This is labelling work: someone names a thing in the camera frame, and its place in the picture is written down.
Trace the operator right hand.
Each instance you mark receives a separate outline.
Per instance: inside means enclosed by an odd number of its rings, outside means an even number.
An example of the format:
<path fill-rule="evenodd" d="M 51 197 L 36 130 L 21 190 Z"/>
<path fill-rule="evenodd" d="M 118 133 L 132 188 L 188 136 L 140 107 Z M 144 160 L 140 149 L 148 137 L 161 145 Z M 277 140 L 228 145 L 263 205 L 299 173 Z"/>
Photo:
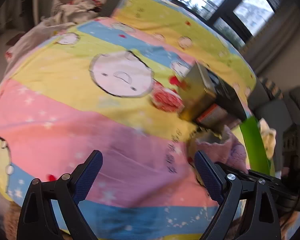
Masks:
<path fill-rule="evenodd" d="M 281 239 L 286 240 L 288 230 L 294 226 L 298 218 L 300 217 L 299 211 L 294 211 L 293 213 L 287 213 L 280 218 L 280 229 L 281 229 Z"/>

